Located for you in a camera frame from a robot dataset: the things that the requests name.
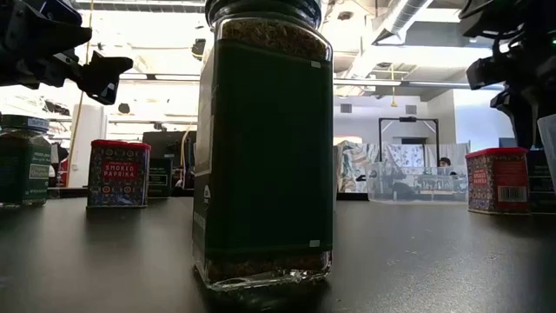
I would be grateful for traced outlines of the white round column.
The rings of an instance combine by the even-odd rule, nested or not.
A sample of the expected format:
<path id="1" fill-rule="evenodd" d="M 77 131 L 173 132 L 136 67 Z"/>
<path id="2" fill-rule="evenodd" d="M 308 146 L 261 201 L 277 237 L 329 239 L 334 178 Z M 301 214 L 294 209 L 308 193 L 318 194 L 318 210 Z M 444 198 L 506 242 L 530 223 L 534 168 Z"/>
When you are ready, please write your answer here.
<path id="1" fill-rule="evenodd" d="M 95 144 L 107 134 L 108 115 L 101 104 L 76 104 L 72 113 L 69 147 L 70 188 L 81 188 L 89 183 L 89 169 L 96 151 Z"/>

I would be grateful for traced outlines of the clear plastic bin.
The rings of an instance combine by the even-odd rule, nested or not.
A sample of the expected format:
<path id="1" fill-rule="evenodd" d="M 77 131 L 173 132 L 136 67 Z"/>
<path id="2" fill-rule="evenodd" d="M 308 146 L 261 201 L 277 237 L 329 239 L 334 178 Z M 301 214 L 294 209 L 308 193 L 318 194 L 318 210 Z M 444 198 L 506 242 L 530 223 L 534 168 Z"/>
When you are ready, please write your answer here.
<path id="1" fill-rule="evenodd" d="M 370 200 L 390 203 L 466 203 L 468 178 L 465 166 L 400 167 L 373 163 L 366 169 Z"/>

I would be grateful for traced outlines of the green-lidded glass spice jar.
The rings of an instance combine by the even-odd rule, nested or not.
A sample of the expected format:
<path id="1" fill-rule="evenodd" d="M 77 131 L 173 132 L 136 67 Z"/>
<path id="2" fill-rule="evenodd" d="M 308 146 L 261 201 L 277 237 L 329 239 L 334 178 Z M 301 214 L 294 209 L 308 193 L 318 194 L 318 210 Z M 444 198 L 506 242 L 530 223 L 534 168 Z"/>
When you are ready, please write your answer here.
<path id="1" fill-rule="evenodd" d="M 38 117 L 0 118 L 0 208 L 40 207 L 48 198 L 49 122 Z"/>
<path id="2" fill-rule="evenodd" d="M 318 0 L 206 0 L 192 224 L 212 290 L 325 277 L 333 249 L 333 49 Z"/>

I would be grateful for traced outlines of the silver ventilation duct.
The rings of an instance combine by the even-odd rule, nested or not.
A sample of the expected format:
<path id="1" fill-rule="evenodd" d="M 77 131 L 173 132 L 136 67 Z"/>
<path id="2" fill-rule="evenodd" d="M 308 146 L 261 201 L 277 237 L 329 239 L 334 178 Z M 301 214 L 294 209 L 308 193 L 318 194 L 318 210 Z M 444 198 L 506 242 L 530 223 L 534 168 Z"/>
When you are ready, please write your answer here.
<path id="1" fill-rule="evenodd" d="M 434 0 L 392 0 L 384 14 L 373 20 L 373 44 L 406 31 Z"/>

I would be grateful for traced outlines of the colourful patterned cloth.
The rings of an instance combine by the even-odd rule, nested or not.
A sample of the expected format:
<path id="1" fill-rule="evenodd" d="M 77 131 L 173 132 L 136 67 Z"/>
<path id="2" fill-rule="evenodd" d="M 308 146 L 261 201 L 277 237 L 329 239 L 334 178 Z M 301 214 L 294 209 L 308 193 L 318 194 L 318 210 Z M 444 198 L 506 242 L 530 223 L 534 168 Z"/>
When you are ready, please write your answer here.
<path id="1" fill-rule="evenodd" d="M 340 193 L 367 194 L 367 166 L 379 160 L 376 143 L 353 143 L 342 141 L 337 150 L 337 187 Z"/>

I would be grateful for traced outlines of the black TV screen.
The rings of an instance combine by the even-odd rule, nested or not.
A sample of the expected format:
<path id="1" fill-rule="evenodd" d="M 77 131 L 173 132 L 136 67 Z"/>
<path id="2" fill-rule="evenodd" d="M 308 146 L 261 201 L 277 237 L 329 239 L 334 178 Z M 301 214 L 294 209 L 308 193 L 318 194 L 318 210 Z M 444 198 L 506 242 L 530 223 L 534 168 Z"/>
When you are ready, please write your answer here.
<path id="1" fill-rule="evenodd" d="M 174 167 L 182 167 L 182 157 L 187 166 L 195 163 L 195 130 L 144 132 L 142 141 L 151 147 L 151 158 L 172 159 Z"/>

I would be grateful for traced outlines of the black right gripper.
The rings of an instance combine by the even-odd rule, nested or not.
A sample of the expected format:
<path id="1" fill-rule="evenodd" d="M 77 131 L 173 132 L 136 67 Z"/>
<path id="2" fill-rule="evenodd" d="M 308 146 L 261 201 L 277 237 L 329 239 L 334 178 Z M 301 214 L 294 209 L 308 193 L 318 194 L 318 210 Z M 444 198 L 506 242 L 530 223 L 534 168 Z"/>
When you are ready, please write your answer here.
<path id="1" fill-rule="evenodd" d="M 522 41 L 508 46 L 504 60 L 505 90 L 490 107 L 505 114 L 519 147 L 537 145 L 540 114 L 556 114 L 556 42 Z"/>

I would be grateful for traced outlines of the grey patterned cloth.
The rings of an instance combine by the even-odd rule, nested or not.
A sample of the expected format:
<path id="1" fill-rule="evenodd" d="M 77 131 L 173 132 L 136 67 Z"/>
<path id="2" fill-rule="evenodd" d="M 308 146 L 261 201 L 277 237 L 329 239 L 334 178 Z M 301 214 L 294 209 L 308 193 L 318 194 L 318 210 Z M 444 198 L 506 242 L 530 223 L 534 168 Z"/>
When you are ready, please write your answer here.
<path id="1" fill-rule="evenodd" d="M 382 160 L 397 167 L 424 167 L 425 150 L 418 144 L 382 144 Z"/>

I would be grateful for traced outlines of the plain white cloth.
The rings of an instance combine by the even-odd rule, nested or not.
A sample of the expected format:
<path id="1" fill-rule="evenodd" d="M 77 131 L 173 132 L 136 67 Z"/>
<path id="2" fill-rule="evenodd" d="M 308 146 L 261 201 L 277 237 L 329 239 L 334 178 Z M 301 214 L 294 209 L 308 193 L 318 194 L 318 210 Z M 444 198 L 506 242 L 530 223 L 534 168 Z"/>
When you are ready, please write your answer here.
<path id="1" fill-rule="evenodd" d="M 470 143 L 441 143 L 439 145 L 440 158 L 446 157 L 452 166 L 466 164 L 466 154 L 470 152 Z M 426 167 L 435 167 L 437 164 L 436 144 L 426 144 L 424 148 L 424 164 Z"/>

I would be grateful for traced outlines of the black metal frame stand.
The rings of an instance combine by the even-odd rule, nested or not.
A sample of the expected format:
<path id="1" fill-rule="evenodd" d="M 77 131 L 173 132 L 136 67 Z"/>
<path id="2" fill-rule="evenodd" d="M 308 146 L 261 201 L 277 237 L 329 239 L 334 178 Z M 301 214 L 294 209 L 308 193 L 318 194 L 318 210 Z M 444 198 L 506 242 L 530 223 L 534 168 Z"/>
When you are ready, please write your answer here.
<path id="1" fill-rule="evenodd" d="M 440 121 L 436 118 L 418 118 L 418 117 L 379 117 L 378 119 L 378 140 L 379 140 L 379 162 L 383 162 L 383 144 L 382 144 L 382 134 L 387 129 L 388 126 L 382 127 L 384 121 L 389 121 L 388 126 L 397 121 L 399 123 L 417 123 L 422 122 L 425 124 L 434 134 L 435 134 L 435 157 L 436 165 L 440 165 Z"/>

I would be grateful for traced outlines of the red-lidded smoked paprika tin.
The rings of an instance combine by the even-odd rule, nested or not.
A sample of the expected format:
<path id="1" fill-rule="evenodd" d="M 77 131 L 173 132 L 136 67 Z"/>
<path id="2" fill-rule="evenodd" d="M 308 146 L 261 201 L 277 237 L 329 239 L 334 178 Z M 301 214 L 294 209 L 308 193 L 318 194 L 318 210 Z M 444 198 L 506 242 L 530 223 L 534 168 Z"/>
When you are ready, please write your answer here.
<path id="1" fill-rule="evenodd" d="M 489 148 L 466 155 L 468 210 L 488 215 L 529 215 L 523 148 Z"/>
<path id="2" fill-rule="evenodd" d="M 89 169 L 88 209 L 144 208 L 148 202 L 151 147 L 100 140 Z"/>

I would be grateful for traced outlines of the yellow hanging pendant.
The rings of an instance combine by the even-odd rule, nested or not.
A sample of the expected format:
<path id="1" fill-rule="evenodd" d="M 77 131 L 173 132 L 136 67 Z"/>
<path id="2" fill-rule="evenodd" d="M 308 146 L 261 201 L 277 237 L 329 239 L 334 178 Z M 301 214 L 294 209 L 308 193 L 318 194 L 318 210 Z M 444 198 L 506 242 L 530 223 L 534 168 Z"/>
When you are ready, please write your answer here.
<path id="1" fill-rule="evenodd" d="M 395 80 L 395 74 L 394 74 L 394 64 L 393 63 L 391 63 L 389 69 L 390 69 L 390 78 L 394 83 L 396 83 L 394 81 Z M 398 107 L 398 104 L 395 101 L 395 92 L 396 92 L 396 87 L 395 86 L 396 86 L 395 84 L 392 86 L 392 100 L 391 100 L 391 104 L 390 104 L 391 107 L 394 107 L 394 108 Z"/>

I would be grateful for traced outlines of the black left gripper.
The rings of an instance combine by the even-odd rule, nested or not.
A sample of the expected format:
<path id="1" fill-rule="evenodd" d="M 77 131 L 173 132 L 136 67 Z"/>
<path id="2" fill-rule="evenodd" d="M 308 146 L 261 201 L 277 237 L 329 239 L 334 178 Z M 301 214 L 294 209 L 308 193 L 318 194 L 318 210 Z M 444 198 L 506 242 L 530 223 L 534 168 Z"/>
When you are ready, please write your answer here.
<path id="1" fill-rule="evenodd" d="M 128 57 L 94 51 L 79 65 L 75 47 L 92 38 L 79 13 L 63 0 L 0 0 L 0 87 L 41 84 L 60 88 L 69 79 L 100 104 L 114 104 Z"/>

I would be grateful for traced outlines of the black office chair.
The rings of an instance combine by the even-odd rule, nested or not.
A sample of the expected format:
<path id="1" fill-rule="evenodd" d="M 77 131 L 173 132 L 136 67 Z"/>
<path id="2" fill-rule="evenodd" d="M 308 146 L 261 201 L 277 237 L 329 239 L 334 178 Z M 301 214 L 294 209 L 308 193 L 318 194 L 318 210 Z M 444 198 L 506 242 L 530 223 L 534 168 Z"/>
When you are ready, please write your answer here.
<path id="1" fill-rule="evenodd" d="M 59 143 L 53 143 L 51 145 L 51 161 L 50 161 L 50 173 L 49 173 L 49 186 L 51 188 L 58 187 L 58 164 L 65 158 L 69 161 L 69 151 L 62 147 Z"/>

